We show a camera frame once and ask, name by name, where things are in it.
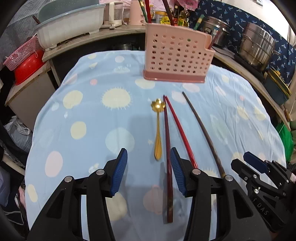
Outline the brown chopstick gold band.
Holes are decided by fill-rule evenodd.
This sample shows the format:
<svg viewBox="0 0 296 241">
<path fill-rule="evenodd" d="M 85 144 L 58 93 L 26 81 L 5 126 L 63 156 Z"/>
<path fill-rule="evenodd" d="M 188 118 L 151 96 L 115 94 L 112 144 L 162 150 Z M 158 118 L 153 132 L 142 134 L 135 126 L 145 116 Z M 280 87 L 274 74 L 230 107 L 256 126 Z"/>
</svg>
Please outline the brown chopstick gold band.
<svg viewBox="0 0 296 241">
<path fill-rule="evenodd" d="M 222 178 L 224 178 L 226 176 L 226 172 L 225 172 L 225 170 L 224 170 L 224 168 L 222 166 L 221 160 L 220 160 L 220 158 L 219 158 L 219 156 L 217 154 L 217 151 L 216 151 L 216 149 L 215 149 L 215 147 L 213 145 L 213 142 L 212 142 L 212 140 L 211 140 L 211 138 L 210 138 L 204 124 L 202 123 L 198 113 L 196 112 L 195 108 L 193 107 L 191 101 L 189 100 L 189 98 L 187 97 L 187 95 L 185 94 L 184 91 L 182 92 L 182 95 L 184 96 L 185 100 L 187 101 L 187 103 L 188 103 L 190 109 L 192 110 L 197 122 L 199 123 L 199 126 L 200 126 L 200 128 L 201 128 L 201 130 L 202 130 L 202 132 L 203 132 L 203 134 L 204 134 L 204 136 L 206 138 L 206 141 L 207 141 L 207 143 L 208 143 L 208 145 L 210 147 L 210 150 L 212 152 L 212 155 L 214 157 L 214 160 L 215 160 L 215 163 L 217 165 L 220 176 Z"/>
</svg>

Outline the bright red chopstick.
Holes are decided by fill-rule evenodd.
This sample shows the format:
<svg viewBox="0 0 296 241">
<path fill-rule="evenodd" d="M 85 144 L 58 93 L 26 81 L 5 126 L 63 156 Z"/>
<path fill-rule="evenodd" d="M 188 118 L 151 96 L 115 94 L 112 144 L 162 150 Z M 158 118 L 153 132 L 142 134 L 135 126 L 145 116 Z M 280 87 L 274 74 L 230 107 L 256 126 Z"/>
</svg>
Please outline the bright red chopstick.
<svg viewBox="0 0 296 241">
<path fill-rule="evenodd" d="M 174 110 L 174 108 L 173 108 L 173 106 L 172 106 L 172 104 L 171 104 L 171 102 L 169 101 L 169 98 L 168 98 L 167 96 L 165 96 L 165 100 L 166 100 L 166 103 L 167 103 L 168 106 L 169 106 L 169 109 L 170 109 L 170 111 L 171 111 L 171 114 L 173 115 L 174 121 L 175 121 L 175 123 L 176 123 L 176 125 L 177 125 L 177 128 L 178 128 L 179 133 L 180 133 L 181 138 L 182 138 L 182 141 L 183 141 L 183 143 L 184 143 L 184 145 L 185 145 L 185 148 L 186 148 L 186 150 L 187 150 L 187 153 L 188 153 L 189 159 L 190 159 L 190 161 L 191 161 L 191 164 L 193 165 L 193 167 L 194 167 L 195 169 L 197 169 L 197 168 L 198 168 L 198 165 L 197 165 L 197 162 L 196 162 L 196 160 L 195 160 L 195 157 L 194 157 L 193 151 L 192 151 L 191 146 L 190 146 L 190 144 L 189 144 L 189 141 L 188 141 L 188 139 L 187 139 L 187 137 L 186 137 L 186 134 L 185 134 L 185 132 L 184 132 L 184 130 L 183 130 L 183 128 L 182 128 L 182 125 L 181 125 L 181 123 L 180 123 L 180 121 L 179 121 L 179 119 L 178 119 L 178 117 L 177 117 L 177 115 L 176 115 L 176 112 L 175 112 L 175 110 Z"/>
</svg>

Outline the dark maroon chopstick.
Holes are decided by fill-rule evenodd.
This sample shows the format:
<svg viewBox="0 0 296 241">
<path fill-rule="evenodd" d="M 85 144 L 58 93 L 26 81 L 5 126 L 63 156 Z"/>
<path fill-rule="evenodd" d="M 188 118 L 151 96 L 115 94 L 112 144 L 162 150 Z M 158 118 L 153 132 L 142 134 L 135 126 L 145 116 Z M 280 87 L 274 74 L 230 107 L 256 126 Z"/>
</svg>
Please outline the dark maroon chopstick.
<svg viewBox="0 0 296 241">
<path fill-rule="evenodd" d="M 165 120 L 165 138 L 166 138 L 166 181 L 167 181 L 167 212 L 166 218 L 167 223 L 173 222 L 173 178 L 172 178 L 172 169 L 170 161 L 170 131 L 169 131 L 169 122 L 168 122 L 168 108 L 166 102 L 166 96 L 163 95 L 163 100 L 165 103 L 164 108 L 164 120 Z"/>
</svg>

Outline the gold flower spoon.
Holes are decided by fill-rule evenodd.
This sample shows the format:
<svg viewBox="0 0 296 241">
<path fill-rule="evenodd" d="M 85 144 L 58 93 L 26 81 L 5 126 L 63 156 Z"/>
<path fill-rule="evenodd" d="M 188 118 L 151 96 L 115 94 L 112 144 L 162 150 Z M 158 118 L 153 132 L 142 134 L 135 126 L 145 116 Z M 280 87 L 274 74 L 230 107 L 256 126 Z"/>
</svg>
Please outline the gold flower spoon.
<svg viewBox="0 0 296 241">
<path fill-rule="evenodd" d="M 156 130 L 156 139 L 154 143 L 154 157 L 159 161 L 162 157 L 162 142 L 161 142 L 161 133 L 160 133 L 160 113 L 164 111 L 166 105 L 161 99 L 156 99 L 151 103 L 152 110 L 157 114 L 157 130 Z"/>
</svg>

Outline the dark red long chopstick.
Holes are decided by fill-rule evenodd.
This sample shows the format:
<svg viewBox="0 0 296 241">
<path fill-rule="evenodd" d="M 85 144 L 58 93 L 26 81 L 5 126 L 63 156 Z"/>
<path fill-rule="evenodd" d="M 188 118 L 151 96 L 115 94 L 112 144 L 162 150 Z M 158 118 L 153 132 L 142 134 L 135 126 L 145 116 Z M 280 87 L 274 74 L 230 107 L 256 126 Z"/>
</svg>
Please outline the dark red long chopstick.
<svg viewBox="0 0 296 241">
<path fill-rule="evenodd" d="M 216 35 L 215 35 L 214 38 L 212 39 L 212 42 L 210 43 L 210 45 L 209 45 L 209 47 L 208 47 L 209 50 L 210 50 L 210 49 L 212 48 L 212 46 L 214 45 L 216 39 L 219 38 L 221 32 L 222 32 L 222 28 L 220 28 L 220 29 L 218 30 L 218 32 L 216 33 Z"/>
</svg>

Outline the green plastic bag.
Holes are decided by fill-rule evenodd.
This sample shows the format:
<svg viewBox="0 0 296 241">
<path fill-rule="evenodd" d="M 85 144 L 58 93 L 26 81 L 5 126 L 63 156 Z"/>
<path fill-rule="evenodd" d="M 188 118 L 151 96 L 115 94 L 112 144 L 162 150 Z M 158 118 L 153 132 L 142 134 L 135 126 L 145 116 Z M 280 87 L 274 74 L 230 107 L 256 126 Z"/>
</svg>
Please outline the green plastic bag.
<svg viewBox="0 0 296 241">
<path fill-rule="evenodd" d="M 286 162 L 291 165 L 295 164 L 295 139 L 293 138 L 291 131 L 288 130 L 283 122 L 276 126 L 276 130 L 285 149 Z"/>
</svg>

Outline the stacked yellow green bowls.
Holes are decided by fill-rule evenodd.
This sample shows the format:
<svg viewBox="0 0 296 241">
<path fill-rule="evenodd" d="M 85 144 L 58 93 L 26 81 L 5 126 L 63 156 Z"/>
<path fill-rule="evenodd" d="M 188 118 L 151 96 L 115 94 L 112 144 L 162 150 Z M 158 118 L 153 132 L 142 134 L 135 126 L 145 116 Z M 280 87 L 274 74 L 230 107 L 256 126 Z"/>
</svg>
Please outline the stacked yellow green bowls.
<svg viewBox="0 0 296 241">
<path fill-rule="evenodd" d="M 278 105 L 285 104 L 292 95 L 280 72 L 273 67 L 267 70 L 263 86 Z"/>
</svg>

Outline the black induction cooktop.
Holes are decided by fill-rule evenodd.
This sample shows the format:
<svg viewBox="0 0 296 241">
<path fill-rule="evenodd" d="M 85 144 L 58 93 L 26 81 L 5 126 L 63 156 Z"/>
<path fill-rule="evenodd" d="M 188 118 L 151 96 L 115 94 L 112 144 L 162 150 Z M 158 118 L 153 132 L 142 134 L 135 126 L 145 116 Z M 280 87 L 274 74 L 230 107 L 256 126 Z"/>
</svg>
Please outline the black induction cooktop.
<svg viewBox="0 0 296 241">
<path fill-rule="evenodd" d="M 245 69 L 247 69 L 252 75 L 254 75 L 260 82 L 264 81 L 264 75 L 262 72 L 256 70 L 250 64 L 248 64 L 245 60 L 243 60 L 238 54 L 234 54 L 234 60 L 242 65 Z"/>
</svg>

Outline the blue patterned table cloth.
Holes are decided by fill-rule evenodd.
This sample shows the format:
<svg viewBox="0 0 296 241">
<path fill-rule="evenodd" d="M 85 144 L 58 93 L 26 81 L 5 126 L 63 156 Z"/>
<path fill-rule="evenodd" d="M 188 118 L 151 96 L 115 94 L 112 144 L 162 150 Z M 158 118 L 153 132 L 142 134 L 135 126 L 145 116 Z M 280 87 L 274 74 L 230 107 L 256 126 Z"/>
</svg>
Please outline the blue patterned table cloth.
<svg viewBox="0 0 296 241">
<path fill-rule="evenodd" d="M 81 57 L 39 112 L 26 165 L 26 210 L 32 226 L 63 178 L 89 176 L 127 149 L 119 192 L 107 199 L 117 240 L 182 240 L 191 199 L 173 189 L 173 222 L 166 222 L 166 156 L 154 157 L 157 114 L 151 103 L 169 98 L 199 168 L 219 176 L 184 91 L 201 118 L 227 174 L 233 159 L 251 152 L 285 164 L 285 149 L 250 83 L 210 65 L 204 83 L 143 78 L 143 51 L 97 52 Z"/>
</svg>

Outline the pink perforated utensil basket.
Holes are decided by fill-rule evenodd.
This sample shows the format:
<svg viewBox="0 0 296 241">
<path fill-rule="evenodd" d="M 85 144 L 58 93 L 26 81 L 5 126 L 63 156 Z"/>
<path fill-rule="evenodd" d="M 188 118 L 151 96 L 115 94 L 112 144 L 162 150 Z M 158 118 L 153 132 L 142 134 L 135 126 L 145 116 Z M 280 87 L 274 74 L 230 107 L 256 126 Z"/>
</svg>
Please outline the pink perforated utensil basket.
<svg viewBox="0 0 296 241">
<path fill-rule="evenodd" d="M 190 28 L 145 25 L 146 80 L 204 83 L 215 51 L 212 36 Z"/>
</svg>

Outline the red plastic basin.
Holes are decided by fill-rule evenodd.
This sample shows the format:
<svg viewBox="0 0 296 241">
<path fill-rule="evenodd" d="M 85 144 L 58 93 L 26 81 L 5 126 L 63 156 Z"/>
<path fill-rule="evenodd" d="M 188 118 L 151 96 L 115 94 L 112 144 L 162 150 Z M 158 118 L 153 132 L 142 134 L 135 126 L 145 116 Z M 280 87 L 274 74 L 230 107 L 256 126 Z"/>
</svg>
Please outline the red plastic basin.
<svg viewBox="0 0 296 241">
<path fill-rule="evenodd" d="M 20 85 L 37 70 L 39 70 L 45 63 L 42 61 L 44 50 L 39 49 L 30 57 L 24 60 L 15 70 L 15 85 Z"/>
</svg>

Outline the dark soy sauce bottle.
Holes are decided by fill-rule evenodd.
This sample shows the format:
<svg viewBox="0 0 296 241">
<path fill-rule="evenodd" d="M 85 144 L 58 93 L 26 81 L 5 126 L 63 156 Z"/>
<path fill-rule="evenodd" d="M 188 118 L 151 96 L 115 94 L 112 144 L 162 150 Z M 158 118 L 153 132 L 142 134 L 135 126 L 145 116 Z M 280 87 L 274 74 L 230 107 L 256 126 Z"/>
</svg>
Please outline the dark soy sauce bottle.
<svg viewBox="0 0 296 241">
<path fill-rule="evenodd" d="M 174 12 L 173 12 L 173 21 L 175 26 L 178 24 L 178 17 L 179 17 L 179 8 L 177 5 L 175 5 Z"/>
</svg>

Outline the pink plastic basket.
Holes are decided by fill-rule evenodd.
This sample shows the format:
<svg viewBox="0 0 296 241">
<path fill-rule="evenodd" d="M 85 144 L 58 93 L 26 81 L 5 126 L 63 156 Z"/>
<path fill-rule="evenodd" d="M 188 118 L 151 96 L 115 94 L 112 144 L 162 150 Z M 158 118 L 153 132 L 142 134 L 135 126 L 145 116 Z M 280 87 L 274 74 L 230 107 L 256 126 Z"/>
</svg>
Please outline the pink plastic basket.
<svg viewBox="0 0 296 241">
<path fill-rule="evenodd" d="M 38 37 L 33 36 L 14 51 L 3 63 L 10 71 L 16 69 L 23 61 L 41 49 Z"/>
</svg>

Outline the yellow seasoning tin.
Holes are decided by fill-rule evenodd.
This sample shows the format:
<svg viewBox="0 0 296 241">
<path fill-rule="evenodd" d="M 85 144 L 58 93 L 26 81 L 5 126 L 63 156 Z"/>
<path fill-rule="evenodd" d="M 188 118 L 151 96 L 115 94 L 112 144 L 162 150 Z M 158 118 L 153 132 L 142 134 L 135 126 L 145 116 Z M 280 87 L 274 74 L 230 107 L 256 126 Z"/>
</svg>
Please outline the yellow seasoning tin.
<svg viewBox="0 0 296 241">
<path fill-rule="evenodd" d="M 155 20 L 157 24 L 170 25 L 170 19 L 165 11 L 156 11 Z"/>
</svg>

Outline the teal white dish rack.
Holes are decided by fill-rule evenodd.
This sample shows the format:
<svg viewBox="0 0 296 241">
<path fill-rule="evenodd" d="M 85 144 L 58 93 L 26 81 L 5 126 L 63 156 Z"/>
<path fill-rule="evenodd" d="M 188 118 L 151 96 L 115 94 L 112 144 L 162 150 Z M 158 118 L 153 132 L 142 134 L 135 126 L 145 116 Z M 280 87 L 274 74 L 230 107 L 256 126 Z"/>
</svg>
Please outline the teal white dish rack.
<svg viewBox="0 0 296 241">
<path fill-rule="evenodd" d="M 51 1 L 38 12 L 37 37 L 43 49 L 86 33 L 99 32 L 105 4 L 99 1 Z"/>
</svg>

